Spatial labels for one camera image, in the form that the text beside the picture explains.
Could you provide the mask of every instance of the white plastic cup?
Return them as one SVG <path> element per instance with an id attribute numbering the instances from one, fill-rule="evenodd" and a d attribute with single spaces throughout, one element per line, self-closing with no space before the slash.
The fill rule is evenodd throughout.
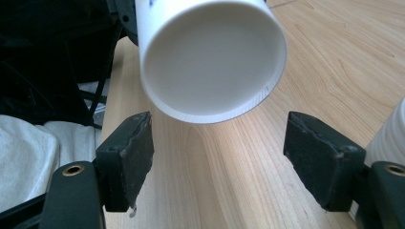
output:
<path id="1" fill-rule="evenodd" d="M 287 42 L 263 0 L 135 0 L 140 79 L 164 113 L 214 123 L 276 86 Z"/>
<path id="2" fill-rule="evenodd" d="M 405 165 L 405 97 L 366 147 L 366 164 L 391 161 Z"/>

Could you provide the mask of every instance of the screw hole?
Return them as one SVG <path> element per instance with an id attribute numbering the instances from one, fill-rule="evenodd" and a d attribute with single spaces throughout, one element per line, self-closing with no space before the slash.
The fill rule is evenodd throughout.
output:
<path id="1" fill-rule="evenodd" d="M 123 15 L 123 16 L 122 16 L 122 21 L 124 21 L 124 22 L 129 22 L 129 16 Z"/>
<path id="2" fill-rule="evenodd" d="M 82 166 L 82 165 L 72 165 L 69 168 L 65 169 L 62 172 L 62 175 L 65 177 L 76 176 L 76 175 L 80 174 L 81 172 L 83 172 L 83 170 L 84 170 L 84 166 Z"/>
<path id="3" fill-rule="evenodd" d="M 405 169 L 398 167 L 396 165 L 387 165 L 385 169 L 397 176 L 405 177 Z"/>

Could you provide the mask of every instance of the brass insert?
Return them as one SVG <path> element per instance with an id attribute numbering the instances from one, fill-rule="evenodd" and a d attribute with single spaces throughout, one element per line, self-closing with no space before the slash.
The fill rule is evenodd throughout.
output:
<path id="1" fill-rule="evenodd" d="M 385 169 L 390 172 L 391 174 L 400 176 L 400 177 L 405 177 L 405 169 L 402 167 L 396 166 L 396 165 L 387 165 L 385 166 Z"/>
<path id="2" fill-rule="evenodd" d="M 76 176 L 78 174 L 80 174 L 81 172 L 83 172 L 84 170 L 84 166 L 83 165 L 72 165 L 68 168 L 66 168 L 63 172 L 62 175 L 65 177 L 72 177 L 72 176 Z"/>

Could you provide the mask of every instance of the white cloth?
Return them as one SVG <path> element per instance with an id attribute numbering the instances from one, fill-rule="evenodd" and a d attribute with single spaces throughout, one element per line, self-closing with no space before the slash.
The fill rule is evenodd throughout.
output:
<path id="1" fill-rule="evenodd" d="M 0 212 L 44 194 L 52 173 L 96 157 L 100 130 L 70 122 L 32 125 L 0 115 Z"/>

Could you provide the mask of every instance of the table surface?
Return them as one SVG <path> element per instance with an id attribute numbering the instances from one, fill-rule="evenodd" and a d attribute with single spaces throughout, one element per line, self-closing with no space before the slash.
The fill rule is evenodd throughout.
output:
<path id="1" fill-rule="evenodd" d="M 160 112 L 139 82 L 138 48 L 117 45 L 103 126 L 151 111 L 154 164 L 134 218 L 108 228 L 354 228 L 322 210 L 283 156 L 289 111 L 314 115 L 366 147 L 405 95 L 405 3 L 400 0 L 267 1 L 284 27 L 288 63 L 251 112 L 212 125 Z"/>

